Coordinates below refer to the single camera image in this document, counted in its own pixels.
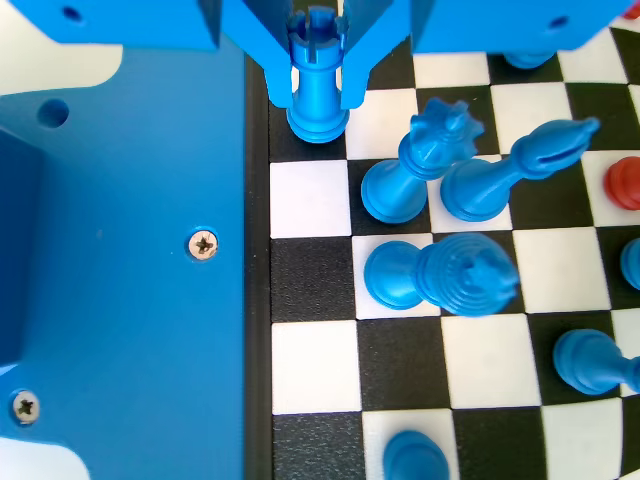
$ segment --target white square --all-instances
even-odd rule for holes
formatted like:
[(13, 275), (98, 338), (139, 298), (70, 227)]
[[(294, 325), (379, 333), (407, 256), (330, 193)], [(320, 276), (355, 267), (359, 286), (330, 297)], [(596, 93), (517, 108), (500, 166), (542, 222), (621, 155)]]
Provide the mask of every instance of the white square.
[(353, 276), (356, 292), (356, 318), (403, 318), (403, 317), (430, 317), (440, 315), (440, 308), (429, 302), (423, 301), (419, 305), (407, 310), (393, 310), (378, 303), (367, 290), (364, 283), (364, 266), (371, 252), (378, 245), (399, 240), (408, 242), (418, 248), (424, 248), (433, 243), (430, 233), (418, 233), (407, 235), (371, 235), (366, 237), (353, 237)]
[(449, 464), (450, 480), (458, 480), (458, 452), (451, 410), (396, 410), (364, 412), (364, 461), (367, 480), (384, 480), (384, 449), (396, 434), (405, 430), (424, 433), (438, 445)]
[(362, 409), (354, 320), (276, 323), (271, 333), (274, 415)]
[(565, 82), (627, 83), (618, 48), (605, 28), (577, 50), (558, 52)]
[(418, 113), (413, 88), (368, 90), (364, 103), (351, 110), (346, 129), (347, 158), (398, 158), (400, 140)]
[[(493, 163), (499, 161), (502, 157), (500, 155), (479, 155), (477, 158)], [(427, 192), (429, 194), (427, 201), (429, 203), (429, 216), (433, 233), (481, 232), (487, 230), (511, 230), (513, 228), (509, 205), (497, 216), (486, 222), (465, 222), (457, 219), (449, 213), (442, 203), (442, 197), (440, 196), (441, 184), (442, 178), (427, 182)]]
[(596, 227), (640, 225), (640, 211), (618, 207), (604, 191), (604, 177), (609, 167), (624, 157), (637, 156), (640, 156), (640, 150), (601, 150), (582, 154), (582, 170)]
[(620, 475), (622, 400), (542, 407), (549, 480)]
[[(627, 358), (640, 357), (640, 308), (611, 312), (616, 345)], [(627, 385), (620, 387), (623, 397), (637, 395)]]
[(416, 87), (489, 85), (485, 53), (418, 54), (413, 56)]
[(609, 293), (593, 227), (515, 230), (527, 313), (609, 310)]
[(527, 317), (443, 317), (452, 408), (540, 405)]
[(346, 160), (271, 164), (271, 238), (351, 235)]
[(543, 123), (571, 119), (564, 83), (520, 83), (491, 87), (500, 153)]
[(633, 106), (636, 109), (636, 115), (640, 122), (640, 85), (629, 85), (629, 92), (631, 93), (631, 100), (633, 100)]

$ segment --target screw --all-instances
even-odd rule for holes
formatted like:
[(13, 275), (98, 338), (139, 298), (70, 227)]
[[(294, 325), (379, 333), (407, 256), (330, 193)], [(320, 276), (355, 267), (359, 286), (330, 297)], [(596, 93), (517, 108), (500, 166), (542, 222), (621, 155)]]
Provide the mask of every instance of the screw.
[(31, 425), (40, 416), (40, 401), (33, 392), (22, 390), (13, 399), (13, 413), (22, 425)]
[(209, 230), (199, 230), (189, 239), (189, 253), (196, 260), (209, 260), (218, 251), (218, 239)]

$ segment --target chessboard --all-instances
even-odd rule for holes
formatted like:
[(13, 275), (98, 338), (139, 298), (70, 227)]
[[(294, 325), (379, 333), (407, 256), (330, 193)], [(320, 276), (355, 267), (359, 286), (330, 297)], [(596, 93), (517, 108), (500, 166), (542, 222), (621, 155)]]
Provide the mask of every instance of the chessboard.
[[(602, 126), (581, 162), (521, 181), (490, 221), (452, 217), (436, 180), (417, 218), (382, 224), (362, 204), (362, 178), (397, 158), (432, 97), (469, 104), (489, 161), (549, 120)], [(324, 145), (299, 140), (270, 105), (274, 478), (381, 480), (386, 442), (412, 429), (443, 450), (452, 480), (640, 479), (640, 396), (583, 395), (552, 363), (554, 342), (576, 328), (640, 355), (640, 292), (619, 267), (640, 212), (603, 190), (610, 165), (640, 155), (639, 116), (640, 20), (622, 19), (529, 71), (500, 55), (412, 56), (407, 40), (372, 71), (345, 134)], [(397, 311), (369, 296), (363, 269), (376, 246), (424, 247), (461, 231), (486, 234), (517, 265), (518, 295), (503, 312), (462, 318), (426, 302)]]

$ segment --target black square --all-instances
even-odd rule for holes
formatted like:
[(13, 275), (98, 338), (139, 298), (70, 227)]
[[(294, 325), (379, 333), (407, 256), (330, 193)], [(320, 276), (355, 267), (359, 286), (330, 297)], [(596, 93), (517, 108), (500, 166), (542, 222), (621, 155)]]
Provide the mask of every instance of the black square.
[(276, 480), (364, 480), (360, 413), (276, 415), (273, 459)]
[(562, 70), (557, 55), (541, 66), (530, 69), (512, 66), (505, 60), (504, 55), (487, 55), (487, 62), (492, 85), (562, 81)]
[(640, 125), (626, 85), (567, 83), (566, 87), (574, 119), (600, 120), (589, 150), (640, 149)]
[(269, 161), (344, 160), (344, 133), (328, 143), (307, 143), (299, 139), (287, 122), (287, 111), (269, 104)]
[(612, 28), (611, 33), (629, 83), (640, 84), (640, 33), (619, 28)]
[(527, 317), (543, 405), (588, 402), (619, 395), (619, 388), (598, 396), (580, 393), (560, 378), (553, 365), (553, 347), (569, 330), (591, 328), (613, 338), (613, 323), (609, 312), (538, 313)]
[(477, 87), (455, 88), (419, 88), (418, 111), (423, 112), (427, 101), (431, 97), (439, 97), (441, 100), (453, 104), (458, 100), (464, 100), (469, 104), (471, 116), (484, 125), (484, 133), (476, 138), (478, 155), (493, 155), (500, 153), (498, 136), (496, 134), (496, 119), (493, 115), (493, 103), (491, 101), (491, 87), (482, 85)]
[(598, 227), (598, 242), (613, 309), (640, 307), (640, 292), (622, 276), (620, 255), (631, 240), (640, 237), (640, 226)]
[(416, 76), (413, 70), (413, 56), (409, 38), (384, 57), (369, 74), (367, 90), (389, 90), (415, 88)]
[(454, 410), (461, 480), (547, 478), (539, 408)]
[(349, 208), (353, 235), (390, 235), (399, 233), (428, 233), (431, 231), (428, 204), (407, 223), (392, 225), (373, 218), (362, 203), (362, 179), (369, 169), (382, 160), (349, 160)]
[(622, 399), (622, 472), (640, 469), (640, 395)]
[[(513, 232), (511, 230), (496, 230), (478, 233), (486, 235), (491, 240), (500, 245), (509, 256), (515, 267), (518, 268), (518, 258), (516, 256), (515, 245), (513, 244)], [(453, 233), (434, 233), (433, 242), (439, 242), (449, 235), (453, 235)], [(441, 311), (443, 317), (453, 315), (453, 313), (444, 308), (441, 309)], [(520, 284), (516, 286), (516, 296), (513, 298), (513, 300), (511, 300), (511, 302), (509, 302), (509, 304), (501, 312), (498, 313), (524, 313), (524, 300), (522, 298), (522, 289), (520, 288)]]
[(511, 189), (515, 230), (593, 226), (580, 162), (544, 180), (521, 180)]
[(271, 320), (355, 318), (350, 237), (271, 241)]
[(450, 408), (439, 317), (358, 321), (363, 410)]

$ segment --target chess piece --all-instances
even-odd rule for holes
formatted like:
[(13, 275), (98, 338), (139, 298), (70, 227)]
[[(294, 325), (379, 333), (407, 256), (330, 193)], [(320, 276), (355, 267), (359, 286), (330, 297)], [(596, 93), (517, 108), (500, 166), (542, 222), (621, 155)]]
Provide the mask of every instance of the chess piece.
[(518, 272), (486, 235), (458, 233), (422, 250), (406, 242), (384, 243), (367, 259), (364, 278), (371, 296), (394, 310), (426, 300), (477, 317), (507, 305), (516, 294)]
[(521, 70), (531, 70), (542, 66), (547, 60), (555, 55), (556, 52), (545, 53), (505, 53), (504, 59), (512, 67)]
[(591, 329), (571, 330), (553, 348), (560, 377), (586, 395), (601, 395), (626, 383), (640, 393), (640, 357), (624, 358), (608, 335)]
[(310, 143), (326, 143), (344, 132), (349, 110), (340, 108), (336, 71), (344, 56), (345, 26), (335, 11), (309, 7), (309, 21), (297, 12), (287, 22), (291, 62), (300, 72), (293, 105), (287, 109), (291, 130)]
[(384, 449), (385, 480), (449, 480), (449, 465), (442, 450), (420, 432), (405, 430)]
[(636, 290), (640, 290), (640, 238), (630, 241), (620, 255), (622, 276)]
[(422, 115), (411, 117), (409, 133), (398, 147), (398, 160), (369, 169), (362, 180), (362, 202), (384, 223), (405, 223), (427, 203), (427, 180), (440, 178), (453, 162), (476, 153), (473, 140), (484, 131), (462, 101), (448, 105), (432, 98)]
[(626, 210), (640, 210), (640, 157), (625, 157), (611, 165), (604, 176), (604, 191)]
[(444, 206), (467, 222), (495, 217), (507, 206), (511, 187), (519, 180), (543, 180), (580, 160), (599, 125), (595, 118), (554, 120), (520, 138), (504, 160), (489, 163), (472, 158), (456, 163), (440, 187)]

